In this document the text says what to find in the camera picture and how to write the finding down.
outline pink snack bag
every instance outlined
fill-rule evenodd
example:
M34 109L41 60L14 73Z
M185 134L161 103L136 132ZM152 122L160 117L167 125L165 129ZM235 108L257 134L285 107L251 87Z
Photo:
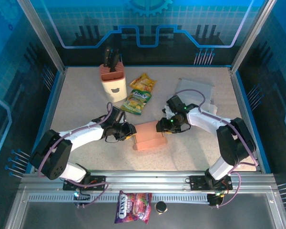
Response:
M114 223L136 221L148 223L152 210L152 193L123 193L120 191Z

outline cable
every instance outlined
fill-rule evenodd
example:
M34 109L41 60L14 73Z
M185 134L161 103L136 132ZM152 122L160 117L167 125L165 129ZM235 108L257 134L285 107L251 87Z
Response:
M237 189L236 189L234 195L231 197L231 199L229 199L229 200L228 200L227 202L225 202L224 204L216 205L216 206L211 207L211 208L219 208L219 207L222 207L222 206L224 206L224 205L227 205L227 204L230 203L230 202L236 197L236 195L238 194L238 191L239 191L239 189L240 189L240 185L241 185L241 183L242 183L242 179L241 179L239 173L237 173L237 172L232 172L231 174L233 174L233 173L237 174L237 175L238 175L238 178L239 178L238 187L237 187Z
M222 180L221 183L227 188L226 191L227 191L227 194L229 194L229 187L228 187L228 185L225 183L224 180Z
M42 168L43 168L43 166L44 166L44 163L46 162L46 160L48 159L48 157L49 157L50 154L52 153L52 150L55 149L55 147L58 145L59 142L61 142L61 141L62 141L63 139L65 139L66 137L69 137L69 136L71 136L71 135L73 135L73 134L75 134L75 133L77 133L77 132L79 132L79 131L81 131L81 130L90 129L90 128L95 127L95 126L97 126L97 125L99 125L99 124L102 124L102 123L105 122L105 121L109 118L109 116L111 115L111 113L112 113L112 108L113 108L113 104L112 104L111 102L109 102L109 103L107 104L108 114L107 114L107 116L106 116L103 120L101 120L101 121L98 122L98 123L89 125L89 126L79 127L79 128L77 128L77 129L75 129L75 130L73 130L73 131L71 131L71 132L65 134L65 135L62 136L60 139L58 139L58 140L50 147L49 151L47 152L47 154L46 154L45 157L43 158L43 160L42 160L42 162L41 162L41 164L40 164L40 166L39 166L39 168L38 168L38 176L39 176L39 177L45 177L44 175L41 175L41 170L42 170Z
M91 182L89 183L89 185L92 184L92 183L94 183L94 182L96 182L96 180L91 181ZM84 188L87 188L87 186L84 187Z
M106 136L106 138L105 138L105 142L107 142L107 143L117 143L117 142L119 142L120 140L118 139L117 141L115 141L115 142L108 142L107 141L107 138L108 138L108 136Z
M73 180L67 180L66 181L70 182L71 184L74 184L78 187L95 187L95 186L99 186L99 185L106 185L105 189L103 190L103 192L101 192L97 198L95 198L93 201L91 201L90 203L88 204L84 204L82 205L82 207L86 207L86 206L89 206L91 204L93 204L95 201L97 201L107 190L108 186L109 186L109 183L108 182L101 182L101 183L97 183L97 184L92 184L92 185L82 185L82 184L79 184L79 183L76 183L74 182Z
M223 120L215 115L212 115L212 114L209 114L209 113L206 113L204 111L201 110L201 106L205 103L205 95L202 94L202 92L198 91L198 90L195 90L195 89L184 89L184 90L181 90L181 91L178 91L176 92L174 95L177 95L181 92L185 92L185 91L193 91L193 92L197 92L199 93L202 97L203 97L203 101L199 104L198 106L198 110L201 114L205 115L205 116L208 116L208 117L211 117L217 121L220 121L220 122L223 122L225 124L227 124L237 135L237 137L239 138L239 140L242 142L242 144L244 145L247 153L250 155L251 159L253 160L254 164L250 164L250 163L246 163L246 162L241 162L241 163L238 163L236 164L231 170L229 173L231 173L238 165L244 165L244 163L246 163L246 165L251 165L251 166L258 166L258 162L256 161L256 159L254 158L254 155L252 154L251 150L249 149L247 143L244 141L243 137L240 135L240 133L238 132L238 130L236 130L236 128L229 122L227 122L226 120Z

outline gear logo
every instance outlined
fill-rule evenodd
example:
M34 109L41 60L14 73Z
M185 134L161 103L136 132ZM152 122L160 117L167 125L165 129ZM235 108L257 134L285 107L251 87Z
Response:
M168 4L172 2L172 0L127 0L126 5L133 13L149 17L150 15L155 16L156 13L162 13L163 10L167 10Z

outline logo on bag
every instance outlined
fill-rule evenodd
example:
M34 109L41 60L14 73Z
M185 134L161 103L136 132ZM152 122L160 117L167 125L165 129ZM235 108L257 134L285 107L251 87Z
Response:
M125 194L120 196L120 209L119 209L119 218L123 219L126 217L127 211L127 196Z
M143 99L146 99L148 97L147 95L139 93L139 92L134 92L133 95L139 96L139 97L141 97Z
M113 93L118 93L118 92L120 91L120 89L119 89L119 88L111 89L111 91L112 91Z

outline yellow snack bag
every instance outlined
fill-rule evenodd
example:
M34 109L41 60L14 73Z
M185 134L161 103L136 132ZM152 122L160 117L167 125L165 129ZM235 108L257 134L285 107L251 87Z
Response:
M132 81L130 86L133 89L151 92L156 82L156 80L151 80L146 73L143 73L138 79Z

